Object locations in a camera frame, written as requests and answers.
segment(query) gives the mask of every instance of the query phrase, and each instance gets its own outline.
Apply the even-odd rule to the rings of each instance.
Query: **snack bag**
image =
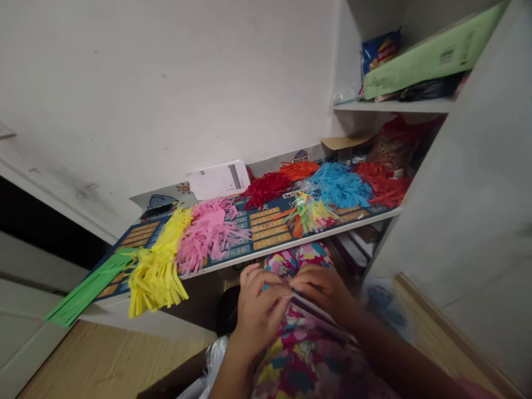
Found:
[[[362,43],[364,75],[395,57],[401,47],[401,28]]]

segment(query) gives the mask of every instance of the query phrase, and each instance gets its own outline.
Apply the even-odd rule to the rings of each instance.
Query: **finger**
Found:
[[[248,275],[248,278],[245,280],[245,283],[244,283],[244,287],[247,287],[249,285],[249,283],[251,283],[253,281],[253,279],[255,278],[255,276],[261,272],[263,272],[264,270],[263,269],[255,269],[255,270],[252,270],[249,275]]]
[[[257,298],[258,308],[261,312],[266,313],[277,300],[290,295],[291,293],[292,290],[284,285],[272,285],[267,291],[263,292],[259,298]]]
[[[247,266],[242,272],[240,273],[240,286],[243,287],[245,284],[245,281],[247,280],[249,274],[257,269],[260,266],[260,263],[254,263],[252,265]]]
[[[318,270],[309,268],[309,269],[301,269],[298,274],[295,275],[295,277],[288,283],[291,287],[294,288],[294,284],[314,284],[322,288],[328,288],[330,286],[330,283],[328,282],[326,278],[326,274],[324,273],[325,270],[323,268],[320,268]]]
[[[301,268],[298,270],[297,274],[304,274],[304,273],[307,273],[307,272],[309,272],[311,270],[315,270],[317,272],[322,272],[322,271],[325,271],[327,269],[325,267],[323,267],[323,266],[320,266],[320,265],[317,265],[317,264],[314,264],[314,263],[306,263],[303,266],[301,266]]]
[[[290,305],[290,298],[280,298],[277,305],[272,310],[268,320],[268,329],[271,334],[275,334],[279,329],[279,325],[287,312],[288,305]]]
[[[278,275],[272,272],[267,272],[266,270],[259,270],[258,273],[255,273],[256,271],[257,270],[251,272],[245,284],[246,287],[249,287],[249,290],[254,296],[258,296],[260,294],[264,288],[264,284],[281,284],[281,278]]]
[[[310,301],[314,302],[323,310],[327,310],[328,298],[326,295],[319,292],[310,284],[298,283],[294,285],[294,289],[301,292],[303,296]]]

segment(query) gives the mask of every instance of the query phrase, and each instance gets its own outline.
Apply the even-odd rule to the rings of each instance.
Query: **yellow paper fringe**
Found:
[[[191,210],[177,207],[154,246],[139,249],[133,254],[139,262],[128,280],[131,289],[130,319],[148,309],[155,312],[165,305],[169,308],[188,299],[177,276],[175,259],[181,235],[191,221]]]

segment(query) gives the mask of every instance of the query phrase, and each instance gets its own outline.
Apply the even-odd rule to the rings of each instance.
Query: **blue paper fringe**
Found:
[[[325,162],[308,180],[321,190],[321,199],[325,203],[334,204],[337,208],[370,206],[371,187],[359,175],[349,172],[349,166]]]

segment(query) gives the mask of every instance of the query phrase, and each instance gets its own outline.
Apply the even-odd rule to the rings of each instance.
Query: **green folder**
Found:
[[[364,77],[365,99],[472,69],[507,5],[504,1],[472,14],[370,71]]]
[[[131,252],[136,248],[120,248],[113,256],[92,272],[72,290],[44,318],[50,323],[70,326],[90,303],[113,281],[132,261]]]

